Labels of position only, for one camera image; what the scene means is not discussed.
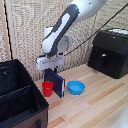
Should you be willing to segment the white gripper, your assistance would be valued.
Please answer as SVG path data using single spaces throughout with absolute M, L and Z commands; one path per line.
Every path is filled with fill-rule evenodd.
M 45 70 L 48 68 L 54 68 L 54 72 L 57 73 L 59 65 L 62 65 L 64 63 L 64 56 L 63 55 L 57 55 L 53 56 L 51 58 L 48 58 L 47 56 L 41 56 L 36 59 L 36 68 L 38 70 Z

